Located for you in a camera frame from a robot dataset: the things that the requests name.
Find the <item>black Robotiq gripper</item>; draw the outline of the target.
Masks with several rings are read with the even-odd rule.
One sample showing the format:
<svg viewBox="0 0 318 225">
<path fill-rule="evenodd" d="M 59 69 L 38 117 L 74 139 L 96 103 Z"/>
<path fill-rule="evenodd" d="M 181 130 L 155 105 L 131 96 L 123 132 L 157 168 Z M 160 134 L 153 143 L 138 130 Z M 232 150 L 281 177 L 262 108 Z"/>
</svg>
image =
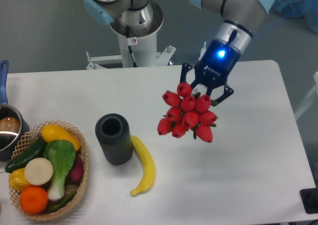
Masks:
<svg viewBox="0 0 318 225">
<path fill-rule="evenodd" d="M 179 83 L 188 83 L 187 74 L 194 69 L 195 80 L 191 83 L 192 88 L 201 84 L 207 88 L 206 94 L 211 95 L 214 89 L 224 87 L 223 94 L 211 100 L 211 105 L 219 105 L 234 93 L 227 81 L 239 58 L 240 53 L 235 49 L 218 40 L 213 40 L 202 59 L 194 67 L 187 62 L 182 64 Z"/>
</svg>

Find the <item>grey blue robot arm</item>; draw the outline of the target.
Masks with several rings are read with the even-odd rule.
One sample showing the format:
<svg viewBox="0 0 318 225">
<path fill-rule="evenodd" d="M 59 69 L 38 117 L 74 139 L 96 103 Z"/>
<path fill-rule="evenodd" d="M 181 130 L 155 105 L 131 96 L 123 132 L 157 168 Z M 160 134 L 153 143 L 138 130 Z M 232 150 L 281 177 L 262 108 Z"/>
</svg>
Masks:
<svg viewBox="0 0 318 225">
<path fill-rule="evenodd" d="M 218 105 L 233 94 L 227 80 L 254 33 L 268 15 L 275 0 L 189 0 L 194 6 L 218 13 L 220 29 L 198 62 L 182 65 L 180 81 L 194 70 L 192 87 L 203 85 L 210 95 L 218 87 L 223 94 L 212 100 Z M 125 68 L 159 64 L 157 32 L 163 23 L 160 6 L 153 0 L 84 0 L 88 13 L 117 34 Z"/>
</svg>

